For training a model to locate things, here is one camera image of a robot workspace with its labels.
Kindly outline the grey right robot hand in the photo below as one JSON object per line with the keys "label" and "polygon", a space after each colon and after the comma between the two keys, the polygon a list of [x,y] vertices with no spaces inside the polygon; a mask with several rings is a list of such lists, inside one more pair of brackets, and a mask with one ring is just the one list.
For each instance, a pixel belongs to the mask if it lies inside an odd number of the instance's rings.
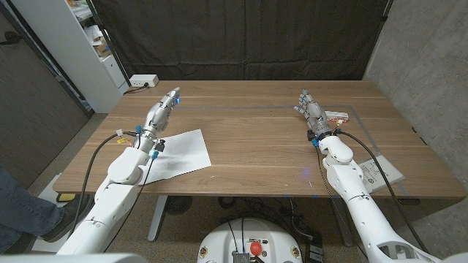
{"label": "grey right robot hand", "polygon": [[328,125],[325,111],[315,102],[306,89],[303,89],[298,101],[299,106],[294,106],[294,109],[304,116],[309,129],[314,133],[314,138],[320,141],[330,136],[332,129]]}

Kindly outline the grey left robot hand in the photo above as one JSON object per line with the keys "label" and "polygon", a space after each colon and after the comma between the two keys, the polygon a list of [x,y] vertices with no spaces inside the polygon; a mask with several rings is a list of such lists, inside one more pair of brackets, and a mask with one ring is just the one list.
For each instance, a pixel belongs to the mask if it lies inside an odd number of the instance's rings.
{"label": "grey left robot hand", "polygon": [[154,147],[160,134],[168,125],[172,109],[180,102],[180,88],[165,94],[148,112],[141,133],[136,136],[134,148],[145,153]]}

